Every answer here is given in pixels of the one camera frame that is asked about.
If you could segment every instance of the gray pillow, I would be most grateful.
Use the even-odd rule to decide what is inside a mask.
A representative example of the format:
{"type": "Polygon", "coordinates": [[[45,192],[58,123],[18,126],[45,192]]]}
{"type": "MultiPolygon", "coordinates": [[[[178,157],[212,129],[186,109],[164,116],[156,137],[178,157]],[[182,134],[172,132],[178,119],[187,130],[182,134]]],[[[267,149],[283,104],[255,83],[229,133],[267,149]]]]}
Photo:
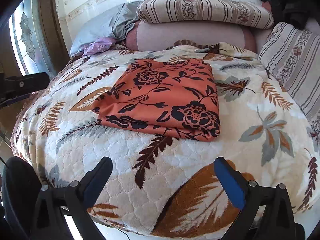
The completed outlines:
{"type": "Polygon", "coordinates": [[[83,53],[83,46],[100,37],[124,40],[138,21],[137,8],[142,1],[123,3],[115,6],[86,22],[78,32],[71,50],[71,56],[83,53]]]}

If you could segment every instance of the metal bolt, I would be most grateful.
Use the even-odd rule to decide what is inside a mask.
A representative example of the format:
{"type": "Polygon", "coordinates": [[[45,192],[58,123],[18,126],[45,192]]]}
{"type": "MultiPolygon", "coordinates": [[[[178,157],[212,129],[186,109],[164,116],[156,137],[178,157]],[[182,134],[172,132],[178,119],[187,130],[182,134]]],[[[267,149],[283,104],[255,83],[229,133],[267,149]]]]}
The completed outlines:
{"type": "Polygon", "coordinates": [[[49,188],[48,185],[43,185],[43,186],[41,187],[41,190],[42,190],[42,191],[46,191],[48,188],[49,188]]]}
{"type": "Polygon", "coordinates": [[[280,189],[285,189],[285,184],[280,183],[280,184],[279,184],[279,188],[280,188],[280,189]]]}
{"type": "Polygon", "coordinates": [[[77,180],[74,180],[74,181],[72,181],[71,183],[70,183],[70,186],[71,187],[77,187],[79,185],[79,181],[77,181],[77,180]]]}
{"type": "Polygon", "coordinates": [[[249,185],[251,187],[255,187],[257,185],[257,183],[254,180],[249,180],[249,185]]]}

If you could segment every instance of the orange cloth with black flowers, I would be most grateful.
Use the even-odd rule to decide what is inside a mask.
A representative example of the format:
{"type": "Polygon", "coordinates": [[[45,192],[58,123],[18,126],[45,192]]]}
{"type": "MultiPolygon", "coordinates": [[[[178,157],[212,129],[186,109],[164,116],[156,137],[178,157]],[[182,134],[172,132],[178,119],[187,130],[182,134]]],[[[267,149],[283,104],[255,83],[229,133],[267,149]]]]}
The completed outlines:
{"type": "Polygon", "coordinates": [[[217,88],[201,59],[137,59],[92,110],[115,128],[206,142],[220,133],[217,88]]]}

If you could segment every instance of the striped fabric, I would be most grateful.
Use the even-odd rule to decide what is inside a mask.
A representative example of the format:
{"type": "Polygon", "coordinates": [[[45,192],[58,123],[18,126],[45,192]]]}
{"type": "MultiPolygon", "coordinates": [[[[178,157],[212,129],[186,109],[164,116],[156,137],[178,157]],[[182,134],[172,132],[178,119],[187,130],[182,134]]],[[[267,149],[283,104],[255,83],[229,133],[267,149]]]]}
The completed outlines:
{"type": "Polygon", "coordinates": [[[268,29],[272,15],[262,6],[229,0],[145,0],[137,9],[142,22],[203,20],[268,29]]]}
{"type": "Polygon", "coordinates": [[[320,120],[319,45],[320,35],[280,22],[268,36],[258,58],[312,125],[320,120]]]}

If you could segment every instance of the quilted bedspread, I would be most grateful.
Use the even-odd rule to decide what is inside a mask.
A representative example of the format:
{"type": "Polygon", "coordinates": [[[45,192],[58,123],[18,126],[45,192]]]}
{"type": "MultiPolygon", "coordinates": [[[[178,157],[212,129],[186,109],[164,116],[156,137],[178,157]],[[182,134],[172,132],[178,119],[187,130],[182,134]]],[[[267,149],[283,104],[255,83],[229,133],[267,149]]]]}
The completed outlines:
{"type": "MultiPolygon", "coordinates": [[[[258,60],[196,50],[111,50],[75,61],[21,112],[14,154],[52,187],[81,180],[110,157],[111,177],[88,212],[100,223],[143,235],[217,239],[225,233],[238,210],[215,176],[218,156],[262,186],[284,183],[294,212],[311,208],[320,188],[318,137],[300,108],[258,60]],[[174,64],[190,58],[212,67],[221,123],[214,141],[103,126],[91,110],[137,59],[174,64]]],[[[186,90],[180,96],[200,95],[186,90]]]]}

